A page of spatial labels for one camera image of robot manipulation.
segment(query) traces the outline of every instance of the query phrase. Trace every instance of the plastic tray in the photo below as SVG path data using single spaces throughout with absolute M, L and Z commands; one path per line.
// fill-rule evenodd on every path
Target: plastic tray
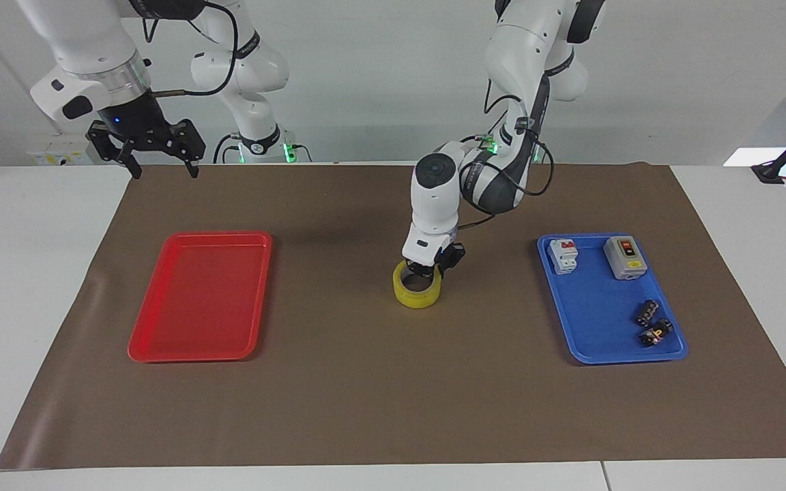
M 222 361 L 257 345 L 272 237 L 175 233 L 162 245 L 129 342 L 135 361 Z
M 537 246 L 554 296 L 559 322 L 572 355 L 581 363 L 641 363 L 679 360 L 687 355 L 681 326 L 657 282 L 647 252 L 647 273 L 637 280 L 616 280 L 602 251 L 609 237 L 627 233 L 546 235 Z M 557 274 L 548 255 L 548 242 L 572 239 L 578 248 L 578 265 L 569 274 Z M 675 330 L 656 346 L 645 347 L 637 336 L 645 330 L 633 319 L 646 299 L 659 304 L 655 319 L 665 317 Z

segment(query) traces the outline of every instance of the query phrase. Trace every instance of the white circuit breaker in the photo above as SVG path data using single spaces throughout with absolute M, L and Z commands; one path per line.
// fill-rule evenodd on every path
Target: white circuit breaker
M 557 274 L 569 274 L 577 267 L 578 248 L 572 239 L 554 239 L 548 244 L 548 255 Z

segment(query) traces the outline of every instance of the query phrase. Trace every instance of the blue tray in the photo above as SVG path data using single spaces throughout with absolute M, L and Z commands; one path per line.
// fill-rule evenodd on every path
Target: blue tray
M 647 273 L 637 280 L 616 280 L 602 251 L 609 237 L 626 233 L 545 235 L 537 246 L 548 284 L 554 295 L 559 322 L 566 334 L 572 355 L 587 364 L 642 363 L 642 361 L 680 360 L 687 356 L 687 342 L 680 324 L 669 308 L 645 249 L 639 245 Z M 548 255 L 548 243 L 572 239 L 578 248 L 578 265 L 569 274 L 557 274 Z M 645 347 L 637 336 L 643 330 L 635 319 L 646 299 L 660 305 L 654 319 L 665 317 L 675 329 L 656 346 Z

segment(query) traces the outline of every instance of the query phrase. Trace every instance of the robot elbow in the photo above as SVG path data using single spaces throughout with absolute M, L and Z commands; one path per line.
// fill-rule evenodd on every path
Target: robot elbow
M 290 79 L 287 60 L 266 43 L 244 60 L 238 72 L 238 84 L 247 92 L 272 92 L 286 86 Z
M 551 79 L 551 99 L 573 102 L 587 90 L 587 68 L 578 59 Z

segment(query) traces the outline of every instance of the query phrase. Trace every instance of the gray switch box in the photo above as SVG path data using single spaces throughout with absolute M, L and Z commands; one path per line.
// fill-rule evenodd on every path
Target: gray switch box
M 614 277 L 618 280 L 635 280 L 648 271 L 645 257 L 636 239 L 630 235 L 618 235 L 610 237 L 602 247 L 605 251 L 605 258 L 608 258 Z

